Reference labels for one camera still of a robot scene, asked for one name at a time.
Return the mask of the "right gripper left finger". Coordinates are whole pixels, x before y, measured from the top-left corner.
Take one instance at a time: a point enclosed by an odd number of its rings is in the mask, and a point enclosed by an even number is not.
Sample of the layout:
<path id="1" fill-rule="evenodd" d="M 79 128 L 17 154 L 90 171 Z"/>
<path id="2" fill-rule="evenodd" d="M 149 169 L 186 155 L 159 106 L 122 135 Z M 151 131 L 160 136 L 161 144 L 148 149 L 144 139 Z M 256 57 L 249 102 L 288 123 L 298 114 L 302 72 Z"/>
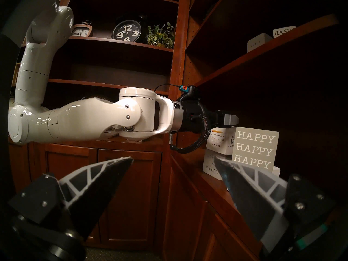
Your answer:
<path id="1" fill-rule="evenodd" d="M 72 230 L 86 240 L 132 164 L 131 157 L 107 160 L 60 180 L 43 173 L 8 204 L 30 224 L 58 232 Z"/>

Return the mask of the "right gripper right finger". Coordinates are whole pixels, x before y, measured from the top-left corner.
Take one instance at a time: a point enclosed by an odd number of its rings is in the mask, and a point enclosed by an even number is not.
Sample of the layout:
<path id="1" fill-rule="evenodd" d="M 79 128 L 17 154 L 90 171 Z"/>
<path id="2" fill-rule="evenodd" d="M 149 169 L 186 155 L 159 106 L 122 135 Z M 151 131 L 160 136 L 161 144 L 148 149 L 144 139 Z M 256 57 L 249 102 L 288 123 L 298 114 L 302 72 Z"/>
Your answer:
<path id="1" fill-rule="evenodd" d="M 336 202 L 308 179 L 291 174 L 285 181 L 222 158 L 215 167 L 262 252 L 302 251 L 327 231 Z"/>

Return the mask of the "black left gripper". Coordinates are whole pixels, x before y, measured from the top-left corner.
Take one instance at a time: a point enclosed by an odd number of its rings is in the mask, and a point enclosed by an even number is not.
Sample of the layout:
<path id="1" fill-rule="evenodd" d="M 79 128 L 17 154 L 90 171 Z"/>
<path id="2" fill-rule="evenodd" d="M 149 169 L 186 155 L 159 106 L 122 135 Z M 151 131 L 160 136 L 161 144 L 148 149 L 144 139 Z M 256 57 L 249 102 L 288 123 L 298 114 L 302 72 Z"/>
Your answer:
<path id="1" fill-rule="evenodd" d="M 183 119 L 181 132 L 201 133 L 203 124 L 201 115 L 208 118 L 211 128 L 230 128 L 239 124 L 239 117 L 231 111 L 210 111 L 201 103 L 201 93 L 196 86 L 181 86 L 181 106 Z"/>

